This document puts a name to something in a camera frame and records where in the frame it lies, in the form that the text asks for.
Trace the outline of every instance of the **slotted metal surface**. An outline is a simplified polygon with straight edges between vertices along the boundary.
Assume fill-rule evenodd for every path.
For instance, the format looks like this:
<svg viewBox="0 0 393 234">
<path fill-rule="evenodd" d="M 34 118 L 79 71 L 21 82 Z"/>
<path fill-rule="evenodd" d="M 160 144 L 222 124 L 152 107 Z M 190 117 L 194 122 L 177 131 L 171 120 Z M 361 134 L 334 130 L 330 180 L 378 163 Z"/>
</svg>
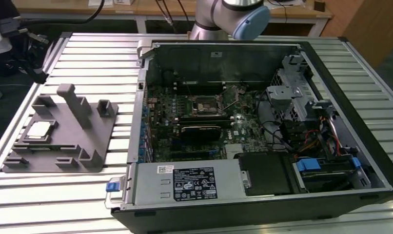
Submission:
<svg viewBox="0 0 393 234">
<path fill-rule="evenodd" d="M 108 99 L 120 106 L 116 127 L 108 146 L 105 168 L 85 174 L 5 174 L 0 172 L 0 234 L 40 233 L 129 233 L 104 207 L 105 182 L 125 172 L 129 125 L 133 109 L 136 45 L 140 39 L 185 39 L 184 35 L 73 34 L 56 49 L 53 69 L 37 94 L 55 94 L 60 83 L 73 83 L 76 93 L 89 102 Z M 310 42 L 347 98 L 393 160 L 393 94 L 351 49 L 337 39 L 262 37 L 259 40 Z M 322 85 L 316 87 L 325 97 Z M 56 102 L 63 102 L 52 95 Z M 0 163 L 13 140 L 26 126 L 32 108 L 4 143 Z M 362 207 L 338 218 L 247 226 L 199 233 L 390 233 L 393 234 L 393 201 Z"/>
</svg>

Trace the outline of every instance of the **cpu holder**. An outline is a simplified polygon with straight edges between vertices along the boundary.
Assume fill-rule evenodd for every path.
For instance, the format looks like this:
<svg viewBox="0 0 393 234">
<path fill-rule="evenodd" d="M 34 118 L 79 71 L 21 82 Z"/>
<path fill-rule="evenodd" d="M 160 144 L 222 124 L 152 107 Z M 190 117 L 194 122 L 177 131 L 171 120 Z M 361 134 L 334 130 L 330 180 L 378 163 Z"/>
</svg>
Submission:
<svg viewBox="0 0 393 234">
<path fill-rule="evenodd" d="M 4 161 L 4 172 L 99 172 L 103 169 L 117 105 L 88 103 L 72 84 L 60 84 L 57 95 L 37 96 L 33 115 Z"/>
</svg>

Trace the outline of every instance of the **red wire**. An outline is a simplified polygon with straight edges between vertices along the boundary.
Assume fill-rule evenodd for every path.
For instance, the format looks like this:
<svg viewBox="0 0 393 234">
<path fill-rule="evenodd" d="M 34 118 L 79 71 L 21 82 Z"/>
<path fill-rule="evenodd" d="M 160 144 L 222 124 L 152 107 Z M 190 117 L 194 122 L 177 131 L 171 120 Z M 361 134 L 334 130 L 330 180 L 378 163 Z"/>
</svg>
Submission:
<svg viewBox="0 0 393 234">
<path fill-rule="evenodd" d="M 335 144 L 337 144 L 337 155 L 339 156 L 341 155 L 341 152 L 339 152 L 339 140 L 338 138 L 334 136 L 334 135 L 330 135 L 334 139 L 335 139 Z"/>
<path fill-rule="evenodd" d="M 304 135 L 304 142 L 303 142 L 303 144 L 306 144 L 306 142 L 307 142 L 307 136 L 308 136 L 308 134 L 312 133 L 312 132 L 318 132 L 318 130 L 310 130 L 310 131 L 307 131 L 307 133 L 306 133 L 306 135 Z"/>
</svg>

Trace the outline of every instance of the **open computer tower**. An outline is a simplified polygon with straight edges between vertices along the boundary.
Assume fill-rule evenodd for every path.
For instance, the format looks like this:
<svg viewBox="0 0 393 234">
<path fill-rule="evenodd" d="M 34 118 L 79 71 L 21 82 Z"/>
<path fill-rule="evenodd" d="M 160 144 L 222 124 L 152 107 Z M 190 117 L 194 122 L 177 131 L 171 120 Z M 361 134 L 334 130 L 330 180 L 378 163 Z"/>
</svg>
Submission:
<svg viewBox="0 0 393 234">
<path fill-rule="evenodd" d="M 109 183 L 132 233 L 333 218 L 393 199 L 393 163 L 307 42 L 141 41 L 139 53 L 128 170 Z"/>
</svg>

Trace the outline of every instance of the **cable on desk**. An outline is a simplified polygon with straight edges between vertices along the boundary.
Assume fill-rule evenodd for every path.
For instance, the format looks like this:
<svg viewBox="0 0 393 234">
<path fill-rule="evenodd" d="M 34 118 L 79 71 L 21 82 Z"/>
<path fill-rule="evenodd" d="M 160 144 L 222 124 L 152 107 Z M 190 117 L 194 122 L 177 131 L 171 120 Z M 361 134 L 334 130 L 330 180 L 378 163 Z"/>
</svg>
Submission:
<svg viewBox="0 0 393 234">
<path fill-rule="evenodd" d="M 167 14 L 164 13 L 164 10 L 163 10 L 163 8 L 161 8 L 161 6 L 160 6 L 160 4 L 159 4 L 159 1 L 163 2 L 163 5 L 164 5 L 164 8 L 165 8 Z M 156 2 L 156 4 L 157 4 L 159 10 L 160 10 L 160 12 L 161 12 L 161 15 L 163 15 L 163 17 L 164 17 L 164 19 L 165 19 L 165 22 L 167 22 L 167 23 L 169 24 L 169 26 L 172 27 L 172 32 L 173 32 L 175 34 L 177 34 L 177 30 L 176 30 L 176 28 L 175 28 L 175 26 L 173 26 L 173 24 L 172 24 L 172 16 L 171 16 L 171 13 L 169 13 L 169 10 L 168 10 L 168 7 L 167 7 L 167 5 L 165 5 L 164 0 L 155 0 L 155 2 Z"/>
<path fill-rule="evenodd" d="M 180 5 L 181 11 L 183 11 L 183 14 L 184 14 L 184 17 L 185 17 L 185 22 L 188 23 L 190 30 L 192 30 L 192 25 L 191 25 L 191 22 L 190 22 L 188 14 L 185 14 L 185 11 L 184 11 L 180 0 L 177 0 L 177 3 Z"/>
<path fill-rule="evenodd" d="M 286 6 L 292 6 L 292 4 L 282 4 L 280 2 L 276 1 L 278 4 L 272 3 L 270 0 L 267 2 L 274 5 L 274 6 L 282 6 L 284 9 L 284 23 L 287 23 L 287 14 L 286 14 Z"/>
<path fill-rule="evenodd" d="M 21 26 L 32 26 L 36 24 L 87 24 L 89 23 L 96 16 L 99 15 L 103 7 L 104 7 L 104 1 L 105 0 L 100 0 L 100 4 L 97 6 L 97 9 L 95 11 L 95 13 L 85 19 L 85 20 L 75 20 L 75 19 L 30 19 L 26 21 L 21 22 Z"/>
</svg>

